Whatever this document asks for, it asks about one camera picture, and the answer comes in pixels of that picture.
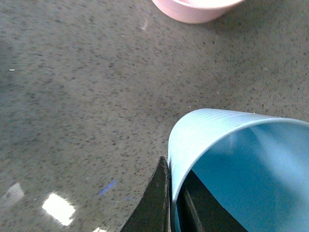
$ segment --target pink bowl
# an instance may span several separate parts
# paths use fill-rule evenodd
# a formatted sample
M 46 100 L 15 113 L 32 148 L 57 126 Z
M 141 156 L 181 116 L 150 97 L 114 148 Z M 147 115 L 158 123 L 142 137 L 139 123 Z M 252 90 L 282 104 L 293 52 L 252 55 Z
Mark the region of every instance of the pink bowl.
M 245 0 L 153 0 L 166 15 L 184 23 L 212 21 Z

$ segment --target speckled concrete floor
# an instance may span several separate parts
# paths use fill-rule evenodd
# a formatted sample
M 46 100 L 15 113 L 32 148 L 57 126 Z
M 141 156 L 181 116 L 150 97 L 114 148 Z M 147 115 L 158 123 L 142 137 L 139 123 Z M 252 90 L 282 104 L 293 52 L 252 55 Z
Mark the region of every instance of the speckled concrete floor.
M 186 25 L 150 0 L 0 1 L 0 231 L 120 231 L 194 109 L 309 121 L 308 8 L 247 0 Z

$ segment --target black object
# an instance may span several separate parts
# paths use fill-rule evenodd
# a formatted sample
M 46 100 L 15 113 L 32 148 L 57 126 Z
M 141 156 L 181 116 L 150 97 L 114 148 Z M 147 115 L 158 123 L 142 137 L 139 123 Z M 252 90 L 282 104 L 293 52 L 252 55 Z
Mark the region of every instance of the black object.
M 164 157 L 158 165 L 138 206 L 121 232 L 167 232 L 169 226 L 169 172 Z
M 247 232 L 214 198 L 193 171 L 177 200 L 182 232 Z

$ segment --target light blue bucket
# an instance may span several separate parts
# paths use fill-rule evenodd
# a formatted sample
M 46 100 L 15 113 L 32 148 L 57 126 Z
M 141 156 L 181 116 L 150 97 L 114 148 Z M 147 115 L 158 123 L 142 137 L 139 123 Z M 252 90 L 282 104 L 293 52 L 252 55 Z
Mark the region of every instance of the light blue bucket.
M 248 232 L 309 232 L 309 123 L 243 112 L 188 113 L 169 137 L 171 226 L 193 170 Z

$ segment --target gray floor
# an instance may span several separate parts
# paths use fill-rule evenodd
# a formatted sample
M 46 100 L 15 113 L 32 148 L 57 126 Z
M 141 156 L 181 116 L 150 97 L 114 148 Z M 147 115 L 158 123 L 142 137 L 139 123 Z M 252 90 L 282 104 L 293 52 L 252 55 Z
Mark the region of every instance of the gray floor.
M 0 231 L 120 231 L 192 110 L 309 121 L 308 8 L 247 0 L 187 25 L 151 0 L 0 1 Z

